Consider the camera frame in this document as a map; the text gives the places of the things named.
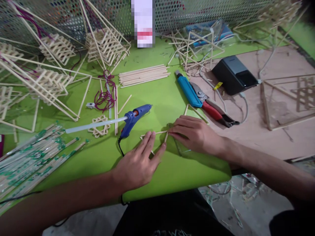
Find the bundle of sticks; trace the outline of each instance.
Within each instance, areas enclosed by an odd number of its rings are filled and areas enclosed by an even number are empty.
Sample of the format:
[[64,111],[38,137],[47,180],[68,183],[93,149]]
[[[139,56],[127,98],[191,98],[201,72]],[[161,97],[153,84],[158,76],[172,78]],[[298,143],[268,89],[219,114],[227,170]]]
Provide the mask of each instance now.
[[158,66],[120,73],[119,81],[122,84],[121,88],[166,78],[170,75],[170,73],[167,72],[167,68],[169,67],[166,67],[162,64]]
[[[52,124],[0,158],[0,199],[29,193],[86,144],[81,143],[68,155],[56,156],[79,140],[75,138],[65,143],[60,137],[63,133],[62,126]],[[0,214],[11,204],[12,201],[8,201],[0,205]]]

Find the green tabletop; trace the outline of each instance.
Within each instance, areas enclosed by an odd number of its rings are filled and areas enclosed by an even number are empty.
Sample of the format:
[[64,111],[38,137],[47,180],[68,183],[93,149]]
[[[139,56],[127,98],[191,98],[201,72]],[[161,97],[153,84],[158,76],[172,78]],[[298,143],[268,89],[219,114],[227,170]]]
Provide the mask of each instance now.
[[[171,47],[168,42],[165,42],[165,39],[156,38],[155,48],[132,48],[130,56],[126,57],[126,59],[122,61],[114,71],[114,81],[116,83],[118,82],[118,76],[116,75],[121,72],[160,64],[166,65],[170,60],[171,55],[174,53],[173,47]],[[237,45],[233,47],[235,48],[234,51],[229,48],[229,50],[222,56],[240,53],[240,47],[237,47]],[[246,50],[243,50],[242,52],[257,50],[257,47],[260,46],[250,45],[249,47],[244,47]],[[70,68],[77,60],[78,56],[72,58],[69,61],[67,68]],[[124,116],[126,112],[141,105],[153,105],[151,112],[142,117],[136,123],[130,133],[130,136],[121,141],[121,147],[125,153],[140,143],[140,135],[145,134],[148,130],[156,132],[167,130],[168,123],[172,124],[176,118],[184,113],[187,100],[176,81],[174,72],[178,69],[185,74],[179,66],[178,59],[174,59],[170,68],[168,68],[168,71],[171,74],[167,78],[118,89],[119,109],[127,100],[129,95],[132,94],[131,99],[124,107],[119,117]],[[85,62],[80,72],[92,75],[102,74],[100,66],[93,62]],[[69,85],[67,87],[69,95],[66,97],[60,97],[60,100],[74,112],[78,112],[87,84],[88,79],[83,82],[77,82]],[[58,120],[65,128],[72,128],[91,123],[92,119],[99,117],[102,112],[96,109],[86,108],[85,104],[87,102],[93,102],[94,97],[99,90],[99,80],[92,79],[78,122],[73,122],[66,115],[59,112],[55,107],[47,106],[41,101],[39,105],[40,109],[38,111],[36,131],[40,131],[51,123],[54,123],[56,120]],[[31,128],[34,108],[35,101],[30,98],[25,99],[21,104],[10,109],[10,112],[8,113],[8,120],[15,118],[18,125],[25,128]],[[189,110],[187,114],[198,117],[198,115],[192,110]],[[119,123],[118,130],[120,131],[123,126],[124,122]],[[6,134],[5,152],[14,148],[15,144],[13,142],[12,128],[1,125],[0,132]],[[25,141],[33,135],[34,134],[18,131],[20,142]],[[121,154],[117,146],[118,136],[114,135],[114,125],[112,125],[109,129],[108,135],[98,139],[94,138],[92,133],[89,133],[86,130],[72,134],[64,134],[63,136],[66,140],[71,140],[78,136],[82,140],[90,139],[91,142],[80,152],[66,161],[66,163],[55,172],[53,172],[47,179],[39,184],[35,190],[47,189],[69,180],[109,171],[114,168],[121,159]],[[157,135],[154,150],[157,150],[164,138],[165,133]],[[79,141],[70,146],[61,154],[69,153],[80,143],[81,142]],[[164,154],[162,162],[157,168],[151,183],[137,190],[125,193],[123,199],[124,201],[134,201],[204,185],[215,184],[227,181],[230,178],[231,171],[226,162],[213,156],[205,156],[192,151],[179,155],[174,139],[169,137],[167,140],[166,153]]]

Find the metal mesh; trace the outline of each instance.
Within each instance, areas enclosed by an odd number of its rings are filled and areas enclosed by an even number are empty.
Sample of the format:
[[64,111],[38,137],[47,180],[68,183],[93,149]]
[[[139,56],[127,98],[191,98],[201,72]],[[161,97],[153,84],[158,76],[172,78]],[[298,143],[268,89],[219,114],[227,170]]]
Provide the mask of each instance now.
[[[16,2],[84,43],[83,18],[77,0],[19,0]],[[126,36],[132,35],[134,27],[131,21],[130,0],[91,0],[91,2],[120,32]],[[156,0],[155,2],[156,33],[168,33],[187,24],[219,18],[227,23],[248,18],[255,19],[258,16],[258,10],[273,3],[274,0]],[[21,19],[8,5],[7,0],[0,0],[0,19],[0,37],[38,45]],[[57,33],[51,27],[39,21],[36,22],[45,31]]]

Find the power cord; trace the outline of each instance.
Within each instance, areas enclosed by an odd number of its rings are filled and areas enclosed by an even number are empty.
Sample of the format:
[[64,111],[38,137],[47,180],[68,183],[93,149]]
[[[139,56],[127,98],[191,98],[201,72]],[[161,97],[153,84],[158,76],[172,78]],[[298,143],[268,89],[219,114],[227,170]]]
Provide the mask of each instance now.
[[243,92],[240,92],[240,97],[241,97],[242,99],[244,99],[245,105],[246,105],[246,115],[245,115],[245,118],[244,118],[244,120],[243,120],[242,122],[240,122],[240,124],[243,124],[243,123],[247,120],[247,118],[248,118],[248,103],[247,103],[246,96],[245,96],[245,94],[244,94]]
[[[4,203],[7,203],[7,202],[11,202],[11,201],[14,201],[14,200],[19,200],[19,199],[22,199],[22,198],[25,198],[25,197],[28,197],[30,195],[33,195],[33,194],[37,194],[37,193],[41,193],[42,191],[35,191],[35,192],[31,192],[31,193],[27,193],[27,194],[24,194],[22,196],[19,196],[19,197],[15,197],[15,198],[8,198],[2,202],[0,202],[0,205],[4,204]],[[60,227],[62,226],[70,217],[67,217],[66,219],[64,219],[64,221],[60,224],[54,224],[53,226],[54,227]]]
[[120,147],[120,142],[121,142],[121,140],[122,140],[122,138],[119,138],[119,139],[118,139],[118,147],[119,147],[119,149],[120,149],[120,151],[121,151],[122,156],[125,156],[124,152],[122,151],[122,149],[121,149],[121,147]]

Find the left hand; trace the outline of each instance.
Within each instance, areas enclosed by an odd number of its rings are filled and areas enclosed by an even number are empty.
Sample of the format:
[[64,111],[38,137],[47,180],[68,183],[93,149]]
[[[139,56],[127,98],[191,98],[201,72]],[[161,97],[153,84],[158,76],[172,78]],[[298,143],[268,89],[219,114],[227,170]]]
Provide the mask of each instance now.
[[155,132],[147,132],[138,147],[126,153],[118,165],[112,170],[113,177],[124,191],[136,189],[148,184],[161,162],[166,143],[149,159],[155,141]]

